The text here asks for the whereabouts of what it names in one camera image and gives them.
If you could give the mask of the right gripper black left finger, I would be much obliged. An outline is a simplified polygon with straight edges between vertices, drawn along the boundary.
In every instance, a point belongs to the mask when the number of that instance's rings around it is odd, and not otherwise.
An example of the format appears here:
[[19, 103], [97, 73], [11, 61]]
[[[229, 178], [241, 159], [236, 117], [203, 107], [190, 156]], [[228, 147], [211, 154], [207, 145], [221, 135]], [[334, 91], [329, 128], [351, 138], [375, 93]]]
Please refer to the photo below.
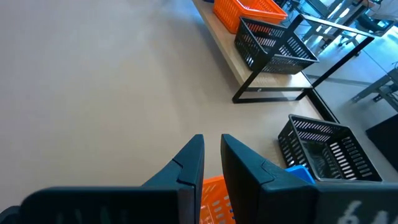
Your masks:
[[141, 186], [49, 187], [0, 212], [0, 224], [199, 224], [201, 134]]

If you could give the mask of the grey metal desk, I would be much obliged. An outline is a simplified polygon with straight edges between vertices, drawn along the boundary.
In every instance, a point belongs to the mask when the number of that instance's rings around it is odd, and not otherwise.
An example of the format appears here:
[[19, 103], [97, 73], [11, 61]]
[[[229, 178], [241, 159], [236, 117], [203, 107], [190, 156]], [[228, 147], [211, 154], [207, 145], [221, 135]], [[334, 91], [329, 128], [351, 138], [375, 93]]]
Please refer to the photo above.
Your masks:
[[356, 103], [372, 93], [377, 93], [377, 96], [373, 98], [374, 102], [384, 99], [398, 112], [398, 68], [387, 72], [386, 75], [352, 97], [351, 101]]

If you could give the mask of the black office chair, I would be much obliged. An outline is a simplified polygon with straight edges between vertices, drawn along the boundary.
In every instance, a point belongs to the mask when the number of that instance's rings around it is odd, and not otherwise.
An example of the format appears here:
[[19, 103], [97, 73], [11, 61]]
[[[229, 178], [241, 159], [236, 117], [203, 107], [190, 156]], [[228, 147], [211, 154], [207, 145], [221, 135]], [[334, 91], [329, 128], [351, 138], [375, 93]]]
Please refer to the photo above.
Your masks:
[[[355, 26], [357, 30], [382, 37], [396, 23], [396, 20], [373, 19], [363, 14], [357, 18]], [[357, 36], [357, 34], [349, 34], [348, 31], [342, 32], [338, 46], [341, 47], [342, 45], [348, 45], [350, 43], [353, 43], [354, 46], [357, 46], [359, 44], [359, 42], [356, 40]]]

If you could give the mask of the person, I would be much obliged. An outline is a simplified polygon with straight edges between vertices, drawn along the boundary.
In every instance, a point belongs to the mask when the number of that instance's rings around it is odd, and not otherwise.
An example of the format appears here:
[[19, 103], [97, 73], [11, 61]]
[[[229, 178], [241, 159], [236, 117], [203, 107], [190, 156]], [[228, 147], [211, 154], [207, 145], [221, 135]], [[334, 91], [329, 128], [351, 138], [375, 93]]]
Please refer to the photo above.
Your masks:
[[398, 0], [362, 0], [368, 7], [368, 16], [372, 19], [398, 21]]

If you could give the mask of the orange plastic basket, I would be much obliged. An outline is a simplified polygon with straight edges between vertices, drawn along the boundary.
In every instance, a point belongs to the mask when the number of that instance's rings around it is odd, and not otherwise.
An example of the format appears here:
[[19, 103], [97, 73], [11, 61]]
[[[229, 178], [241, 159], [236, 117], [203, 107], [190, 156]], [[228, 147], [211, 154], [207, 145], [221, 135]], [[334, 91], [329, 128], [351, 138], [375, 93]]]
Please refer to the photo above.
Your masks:
[[232, 0], [245, 16], [285, 19], [287, 14], [273, 0]]
[[236, 224], [222, 175], [203, 181], [199, 224]]
[[215, 0], [213, 4], [213, 12], [217, 18], [223, 23], [227, 30], [235, 34], [238, 31], [240, 17], [248, 17], [251, 19], [268, 22], [271, 24], [279, 24], [285, 19], [272, 19], [265, 17], [245, 16], [238, 11], [238, 7], [234, 6], [232, 0]]

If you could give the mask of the black plastic basket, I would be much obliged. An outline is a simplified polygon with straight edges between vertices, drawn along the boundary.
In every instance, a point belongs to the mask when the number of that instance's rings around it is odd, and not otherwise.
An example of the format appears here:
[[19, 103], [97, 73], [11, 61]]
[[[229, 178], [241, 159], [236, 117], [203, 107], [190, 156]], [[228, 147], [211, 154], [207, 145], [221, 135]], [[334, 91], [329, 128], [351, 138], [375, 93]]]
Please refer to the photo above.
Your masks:
[[277, 138], [286, 166], [304, 166], [318, 181], [382, 182], [347, 126], [290, 114]]
[[295, 75], [318, 63], [296, 33], [282, 40], [286, 27], [240, 17], [234, 44], [250, 70]]

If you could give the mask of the black aluminium frame rig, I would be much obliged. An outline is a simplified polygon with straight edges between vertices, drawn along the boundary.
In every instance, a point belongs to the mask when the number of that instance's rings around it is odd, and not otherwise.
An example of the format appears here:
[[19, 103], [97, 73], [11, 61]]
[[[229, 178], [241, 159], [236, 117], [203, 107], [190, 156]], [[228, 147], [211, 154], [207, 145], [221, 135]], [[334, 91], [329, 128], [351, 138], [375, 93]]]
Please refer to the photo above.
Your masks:
[[307, 98], [312, 102], [312, 105], [318, 111], [323, 120], [333, 123], [339, 123], [336, 116], [332, 113], [328, 105], [324, 102], [323, 98], [318, 94], [315, 89], [307, 91]]

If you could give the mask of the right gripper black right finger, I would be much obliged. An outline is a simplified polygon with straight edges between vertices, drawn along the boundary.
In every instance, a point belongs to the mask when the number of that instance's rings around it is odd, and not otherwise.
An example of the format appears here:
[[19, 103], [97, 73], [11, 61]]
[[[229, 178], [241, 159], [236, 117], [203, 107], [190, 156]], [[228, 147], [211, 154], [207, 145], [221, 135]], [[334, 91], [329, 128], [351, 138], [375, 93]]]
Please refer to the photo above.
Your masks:
[[398, 224], [398, 184], [311, 184], [230, 134], [221, 160], [237, 224]]

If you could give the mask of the wooden shelf with black legs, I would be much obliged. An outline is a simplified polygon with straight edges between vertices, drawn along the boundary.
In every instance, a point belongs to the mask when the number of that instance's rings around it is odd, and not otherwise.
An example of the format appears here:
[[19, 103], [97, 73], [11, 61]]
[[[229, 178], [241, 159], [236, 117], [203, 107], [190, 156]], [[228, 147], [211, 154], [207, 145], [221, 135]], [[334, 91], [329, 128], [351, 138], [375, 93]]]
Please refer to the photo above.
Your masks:
[[[221, 51], [224, 59], [226, 60], [228, 66], [230, 67], [234, 77], [240, 84], [239, 89], [232, 97], [232, 102], [234, 104], [240, 103], [264, 103], [273, 101], [299, 101], [303, 97], [307, 96], [309, 93], [314, 92], [314, 88], [326, 80], [331, 74], [337, 71], [341, 66], [343, 66], [347, 61], [349, 61], [356, 53], [361, 51], [365, 46], [371, 43], [375, 36], [362, 32], [357, 29], [350, 27], [345, 27], [340, 24], [335, 24], [332, 22], [324, 21], [322, 19], [317, 19], [308, 15], [298, 15], [294, 22], [301, 22], [307, 20], [310, 22], [318, 23], [321, 25], [326, 25], [330, 27], [337, 28], [339, 30], [352, 32], [365, 36], [359, 45], [357, 45], [352, 51], [345, 55], [340, 61], [338, 61], [334, 66], [327, 70], [321, 77], [319, 77], [314, 83], [311, 83], [307, 78], [306, 74], [303, 72], [298, 72], [295, 74], [283, 75], [279, 73], [267, 73], [262, 72], [260, 68], [253, 71], [244, 63], [241, 58], [237, 48], [235, 47], [234, 40], [235, 35], [229, 33], [227, 29], [221, 24], [221, 22], [216, 18], [211, 9], [211, 4], [208, 2], [203, 2], [201, 0], [192, 0], [196, 9], [201, 15], [201, 18], [205, 22], [208, 30], [211, 33], [212, 38], [216, 42], [219, 50]], [[298, 92], [301, 94], [297, 97], [273, 97], [273, 98], [242, 98], [241, 95], [244, 92]]]

